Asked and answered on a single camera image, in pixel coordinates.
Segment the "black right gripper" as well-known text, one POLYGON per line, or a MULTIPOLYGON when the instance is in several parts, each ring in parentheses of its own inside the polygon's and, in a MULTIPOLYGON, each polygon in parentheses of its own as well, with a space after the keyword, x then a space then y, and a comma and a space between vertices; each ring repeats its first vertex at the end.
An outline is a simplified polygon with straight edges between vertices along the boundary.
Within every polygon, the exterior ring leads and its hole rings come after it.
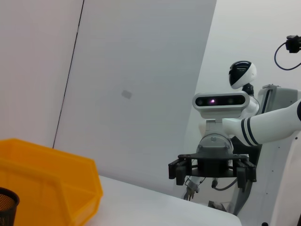
POLYGON ((224 132, 222 120, 207 120, 206 130, 195 153, 180 154, 168 165, 169 179, 178 186, 185 183, 186 176, 226 178, 237 174, 238 188, 245 188, 248 181, 256 182, 256 166, 248 156, 234 154, 230 137, 224 132))

